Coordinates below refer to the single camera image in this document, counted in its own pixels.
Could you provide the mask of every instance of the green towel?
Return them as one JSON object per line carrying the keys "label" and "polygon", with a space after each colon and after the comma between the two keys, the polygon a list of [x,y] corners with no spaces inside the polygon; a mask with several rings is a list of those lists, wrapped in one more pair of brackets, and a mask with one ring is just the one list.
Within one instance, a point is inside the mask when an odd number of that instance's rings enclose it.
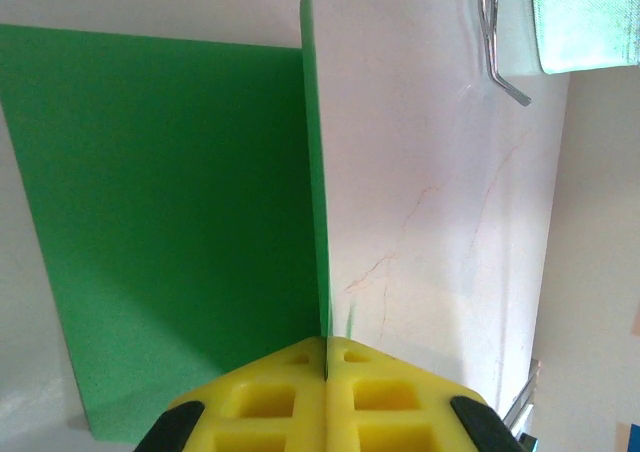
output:
{"label": "green towel", "polygon": [[640,65],[640,0],[533,0],[547,73]]}

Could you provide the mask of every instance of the metal rod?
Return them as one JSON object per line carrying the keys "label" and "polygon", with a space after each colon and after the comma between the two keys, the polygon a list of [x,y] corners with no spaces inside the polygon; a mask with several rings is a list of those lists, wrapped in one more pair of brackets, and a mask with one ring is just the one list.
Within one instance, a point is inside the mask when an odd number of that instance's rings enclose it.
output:
{"label": "metal rod", "polygon": [[478,9],[489,77],[518,103],[528,106],[531,97],[507,82],[498,72],[498,0],[478,0]]}

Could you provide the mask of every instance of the white marble countertop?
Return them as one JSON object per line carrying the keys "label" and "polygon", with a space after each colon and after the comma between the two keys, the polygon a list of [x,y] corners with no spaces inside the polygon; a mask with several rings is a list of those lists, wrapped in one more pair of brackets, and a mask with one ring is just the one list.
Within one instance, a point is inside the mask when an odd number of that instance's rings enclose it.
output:
{"label": "white marble countertop", "polygon": [[334,332],[480,392],[504,414],[531,358],[567,76],[501,0],[501,72],[476,0],[313,0]]}
{"label": "white marble countertop", "polygon": [[[528,367],[568,82],[538,72],[526,0],[503,2],[527,110],[481,69],[474,0],[315,0],[337,332],[355,306],[354,338],[501,412]],[[0,0],[0,22],[299,46],[298,4]],[[4,122],[0,158],[1,448],[129,450],[86,430]]]}

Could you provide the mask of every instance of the green cutting board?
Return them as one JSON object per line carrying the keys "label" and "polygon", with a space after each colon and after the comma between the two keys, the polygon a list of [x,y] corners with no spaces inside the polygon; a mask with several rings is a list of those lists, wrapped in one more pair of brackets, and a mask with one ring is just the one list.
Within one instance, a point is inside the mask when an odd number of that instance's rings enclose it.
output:
{"label": "green cutting board", "polygon": [[96,438],[319,333],[300,50],[0,26],[0,100]]}
{"label": "green cutting board", "polygon": [[329,279],[329,233],[327,230],[327,199],[324,186],[324,158],[322,154],[322,122],[318,93],[313,0],[300,1],[300,28],[304,68],[307,126],[309,129],[309,161],[313,195],[313,219],[316,235],[316,264],[318,295],[320,298],[320,329],[323,337],[333,335],[331,292]]}

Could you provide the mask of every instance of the black rubber edge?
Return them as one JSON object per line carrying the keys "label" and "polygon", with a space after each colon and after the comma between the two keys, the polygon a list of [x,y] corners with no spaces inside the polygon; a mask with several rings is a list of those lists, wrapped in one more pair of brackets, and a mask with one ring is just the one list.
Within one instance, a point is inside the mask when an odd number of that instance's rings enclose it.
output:
{"label": "black rubber edge", "polygon": [[524,432],[518,438],[520,446],[525,452],[536,452],[538,450],[538,439]]}
{"label": "black rubber edge", "polygon": [[478,452],[523,452],[495,411],[469,397],[454,397],[451,407]]}
{"label": "black rubber edge", "polygon": [[204,404],[185,402],[167,410],[153,424],[134,452],[182,452],[204,412]]}

